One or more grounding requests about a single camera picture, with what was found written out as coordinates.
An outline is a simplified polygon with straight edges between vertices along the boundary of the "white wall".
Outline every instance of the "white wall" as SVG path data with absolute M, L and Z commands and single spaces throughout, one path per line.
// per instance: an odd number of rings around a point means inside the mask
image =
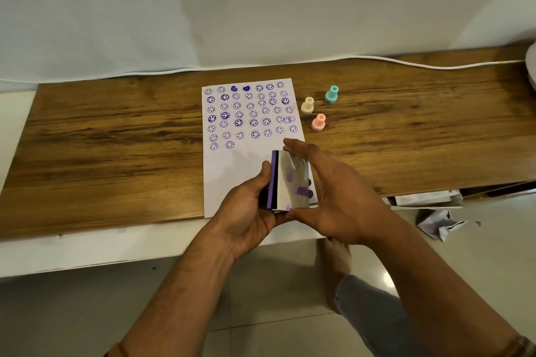
M 487 46 L 536 36 L 536 0 L 0 0 L 0 5 L 0 80 L 32 83 Z

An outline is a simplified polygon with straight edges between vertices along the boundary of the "person's left forearm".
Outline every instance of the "person's left forearm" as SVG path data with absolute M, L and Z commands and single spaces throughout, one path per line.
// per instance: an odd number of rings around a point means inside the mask
M 206 225 L 121 342 L 129 357 L 199 356 L 233 254 Z

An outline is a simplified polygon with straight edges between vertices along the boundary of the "forearm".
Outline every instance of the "forearm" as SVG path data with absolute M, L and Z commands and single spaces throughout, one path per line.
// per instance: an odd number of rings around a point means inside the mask
M 205 226 L 123 339 L 129 357 L 199 356 L 233 261 Z
M 370 247 L 434 355 L 500 355 L 518 333 L 398 215 Z

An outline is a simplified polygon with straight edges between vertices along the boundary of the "white cable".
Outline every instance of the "white cable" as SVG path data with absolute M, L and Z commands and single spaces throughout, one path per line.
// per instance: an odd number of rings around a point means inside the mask
M 396 60 L 394 58 L 388 58 L 385 56 L 339 56 L 336 58 L 328 59 L 328 60 L 319 60 L 319 61 L 305 61 L 305 62 L 322 62 L 322 61 L 337 61 L 337 60 L 344 60 L 344 59 L 364 59 L 364 60 L 379 60 L 379 61 L 387 61 L 392 62 L 396 64 L 401 65 L 407 65 L 410 67 L 418 67 L 418 68 L 426 68 L 426 69 L 436 69 L 436 70 L 454 70 L 454 69 L 466 69 L 466 68 L 474 68 L 474 67 L 483 67 L 487 65 L 501 65 L 501 64 L 515 64 L 520 62 L 525 62 L 525 60 L 510 60 L 510 61 L 490 61 L 490 62 L 478 62 L 474 64 L 467 64 L 467 65 L 458 65 L 455 67 L 436 67 L 433 65 L 425 65 L 425 64 L 417 64 L 414 62 L 407 62 L 407 61 L 400 61 Z M 135 72 L 125 72 L 121 74 L 111 74 L 111 75 L 104 75 L 99 76 L 94 79 L 105 79 L 105 78 L 116 78 L 119 76 L 145 76 L 145 75 L 169 75 L 169 74 L 178 74 L 181 72 L 195 72 L 195 71 L 207 71 L 207 70 L 219 70 L 219 69 L 237 69 L 237 68 L 251 68 L 251 67 L 260 67 L 262 65 L 251 65 L 248 67 L 237 67 L 237 66 L 226 66 L 226 67 L 217 67 L 217 68 L 181 68 L 181 69 L 171 69 L 167 71 L 155 71 L 155 72 L 149 72 L 149 71 L 135 71 Z M 74 79 L 64 79 L 60 81 L 49 81 L 46 83 L 55 83 L 55 82 L 73 82 L 73 81 L 87 81 L 87 78 L 74 78 Z M 44 83 L 39 81 L 20 81 L 15 79 L 1 79 L 0 81 L 4 82 L 17 82 L 17 83 Z

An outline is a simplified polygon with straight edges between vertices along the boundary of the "foot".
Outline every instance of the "foot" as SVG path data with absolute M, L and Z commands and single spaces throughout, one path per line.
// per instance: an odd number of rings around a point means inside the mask
M 335 293 L 341 279 L 352 271 L 352 254 L 350 247 L 335 239 L 318 239 L 316 248 L 322 265 L 322 282 L 327 304 L 340 315 L 335 305 Z

